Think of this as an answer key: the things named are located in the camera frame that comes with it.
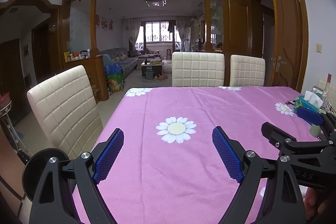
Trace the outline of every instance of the metal screw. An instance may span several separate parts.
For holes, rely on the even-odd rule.
[[[287,158],[286,156],[281,156],[281,157],[280,157],[280,160],[281,160],[282,162],[288,162],[288,158]]]
[[[89,156],[90,156],[89,152],[84,152],[84,153],[81,154],[82,159],[87,159]]]
[[[246,154],[247,154],[247,156],[249,157],[249,158],[254,158],[255,157],[255,153],[253,152],[253,151],[247,151],[246,152]]]
[[[51,158],[49,159],[49,162],[50,162],[51,164],[55,163],[56,161],[57,161],[57,158],[56,158],[56,157],[51,157]]]

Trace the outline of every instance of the cream dining chair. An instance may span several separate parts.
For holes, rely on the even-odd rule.
[[[51,144],[70,159],[91,151],[103,125],[83,66],[43,81],[27,92],[28,101]]]
[[[230,86],[263,86],[264,82],[264,59],[243,55],[231,55]]]
[[[174,52],[173,86],[223,86],[224,55],[215,52]]]

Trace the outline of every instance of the blue gripper pad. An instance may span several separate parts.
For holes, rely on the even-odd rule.
[[[99,184],[100,181],[107,178],[107,175],[109,174],[111,167],[114,164],[114,161],[116,160],[123,145],[124,132],[119,129],[95,163],[95,173],[93,180],[96,182],[96,184]]]
[[[212,131],[212,142],[230,177],[241,183],[244,178],[241,161],[218,127],[215,127]]]

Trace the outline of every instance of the pink tablecloth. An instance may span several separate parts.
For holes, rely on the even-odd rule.
[[[212,143],[212,129],[221,126],[246,150],[276,159],[278,150],[260,131],[264,122],[299,141],[316,140],[309,124],[282,105],[297,96],[287,87],[129,90],[97,141],[106,141],[115,128],[125,134],[118,158],[98,186],[115,220],[217,224],[238,184]],[[264,186],[265,179],[247,223],[255,220]],[[89,223],[77,189],[73,198],[81,221]]]

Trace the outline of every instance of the sofa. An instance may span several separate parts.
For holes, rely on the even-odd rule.
[[[125,48],[111,48],[99,52],[103,55],[104,66],[110,63],[120,62],[123,69],[124,78],[126,78],[138,65],[137,57],[128,57],[128,52]]]

